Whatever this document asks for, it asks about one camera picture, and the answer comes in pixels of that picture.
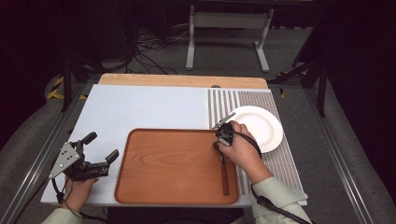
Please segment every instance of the gray striped pad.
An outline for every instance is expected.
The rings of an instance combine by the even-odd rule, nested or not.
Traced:
[[[255,105],[271,112],[279,121],[274,97],[270,90],[208,90],[209,127],[213,127],[239,106]],[[303,191],[300,177],[291,156],[286,136],[283,136],[280,145],[273,151],[262,154],[262,161],[279,180],[291,188]],[[250,180],[245,172],[237,167],[241,195],[247,195]]]

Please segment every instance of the sleeve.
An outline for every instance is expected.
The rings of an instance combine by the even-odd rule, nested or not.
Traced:
[[[81,224],[82,216],[80,214],[73,214],[68,209],[57,208],[49,217],[44,220],[42,224]]]
[[[298,201],[306,200],[308,198],[305,193],[297,189],[287,187],[276,177],[267,178],[262,182],[253,185],[253,189],[257,195],[269,199],[276,207],[282,208],[283,210],[311,223],[304,209],[298,204]],[[257,200],[251,192],[250,199],[252,201],[253,216],[256,218],[256,223],[296,223],[288,217],[284,217],[277,212],[272,212],[257,204]]]

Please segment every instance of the wooden strip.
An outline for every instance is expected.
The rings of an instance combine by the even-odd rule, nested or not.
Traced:
[[[141,74],[103,74],[99,80],[103,85],[129,86],[175,86],[204,87],[215,85],[234,89],[268,89],[265,79],[260,77],[208,77],[177,75],[141,75]]]

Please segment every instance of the table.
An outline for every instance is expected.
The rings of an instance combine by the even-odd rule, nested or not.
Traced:
[[[222,88],[211,88],[213,85]],[[260,93],[267,97],[266,102],[258,100]],[[140,206],[117,203],[112,193],[120,170],[125,136],[131,130],[139,127],[207,130],[231,110],[242,105],[254,104],[259,104],[258,106],[278,116],[272,94],[267,90],[266,81],[262,78],[104,74],[99,84],[92,88],[69,141],[77,141],[84,137],[86,132],[97,132],[98,137],[85,146],[86,160],[100,162],[115,148],[120,151],[120,158],[112,163],[109,176],[94,186],[87,203]],[[214,105],[220,105],[222,109],[214,110]],[[278,149],[273,152],[275,154],[264,154],[264,162],[274,168],[272,171],[281,180],[289,181],[294,188],[302,189],[285,136]],[[231,205],[216,206],[250,206],[249,181],[239,167],[237,173],[240,187],[238,201]],[[63,176],[57,177],[59,186],[63,180]],[[41,202],[56,203],[52,185],[46,187]]]

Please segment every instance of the hand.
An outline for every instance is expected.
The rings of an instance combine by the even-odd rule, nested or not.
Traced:
[[[72,180],[68,178],[66,178],[66,180],[66,191],[68,191],[70,187],[72,187],[72,191],[67,197],[66,202],[61,204],[61,207],[68,209],[67,205],[69,205],[70,209],[79,213],[84,203],[87,202],[88,198],[90,197],[92,185],[96,183],[99,178],[87,179],[85,181],[76,181],[74,183],[72,183]]]
[[[233,126],[234,131],[244,133],[254,139],[245,124],[239,124],[236,121],[229,123]],[[257,184],[273,176],[257,155],[254,146],[238,134],[233,134],[233,144],[230,147],[219,143],[219,150],[247,173],[252,184]]]

